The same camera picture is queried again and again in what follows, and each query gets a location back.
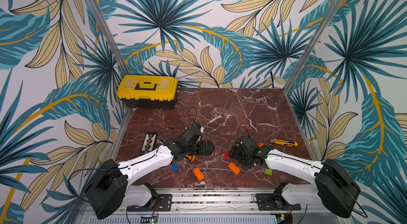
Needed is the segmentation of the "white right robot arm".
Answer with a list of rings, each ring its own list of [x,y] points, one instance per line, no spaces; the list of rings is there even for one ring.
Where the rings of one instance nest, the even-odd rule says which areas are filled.
[[[282,171],[309,183],[305,188],[283,182],[267,199],[256,197],[259,203],[271,204],[278,210],[305,204],[325,207],[341,218],[350,218],[360,187],[334,159],[314,161],[283,153],[273,147],[258,146],[249,136],[239,137],[229,157],[247,168],[263,167]]]

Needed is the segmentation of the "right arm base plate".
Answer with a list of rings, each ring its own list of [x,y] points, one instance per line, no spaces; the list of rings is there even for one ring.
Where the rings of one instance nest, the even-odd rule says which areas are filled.
[[[276,193],[258,193],[254,196],[254,202],[259,211],[300,211],[301,205],[292,205]]]

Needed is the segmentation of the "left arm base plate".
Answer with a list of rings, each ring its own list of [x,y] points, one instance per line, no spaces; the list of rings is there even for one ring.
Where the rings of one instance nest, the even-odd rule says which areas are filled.
[[[172,206],[172,194],[158,194],[153,196],[144,206],[129,206],[128,212],[169,212]]]

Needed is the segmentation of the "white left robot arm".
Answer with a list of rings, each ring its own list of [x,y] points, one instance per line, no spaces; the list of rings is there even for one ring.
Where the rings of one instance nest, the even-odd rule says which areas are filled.
[[[119,208],[138,207],[153,210],[158,206],[158,194],[149,183],[130,186],[140,178],[189,156],[210,156],[215,146],[203,141],[199,124],[185,129],[182,135],[163,142],[155,150],[131,160],[105,161],[92,175],[85,196],[98,219],[105,219]]]

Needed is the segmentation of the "small green lego brick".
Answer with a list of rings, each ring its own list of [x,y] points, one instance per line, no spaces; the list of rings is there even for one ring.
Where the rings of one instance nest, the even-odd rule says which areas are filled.
[[[270,168],[266,169],[265,174],[268,175],[268,176],[271,176],[272,175],[272,169],[270,169]]]

